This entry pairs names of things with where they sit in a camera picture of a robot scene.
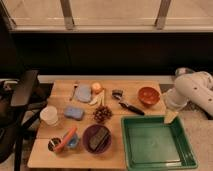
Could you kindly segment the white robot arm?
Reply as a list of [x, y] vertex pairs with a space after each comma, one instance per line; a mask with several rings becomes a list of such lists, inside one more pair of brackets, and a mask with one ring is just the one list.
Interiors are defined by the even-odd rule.
[[163, 94], [163, 99], [166, 105], [165, 124], [171, 123], [189, 101], [213, 120], [213, 76], [204, 71], [180, 75], [174, 80], [173, 87]]

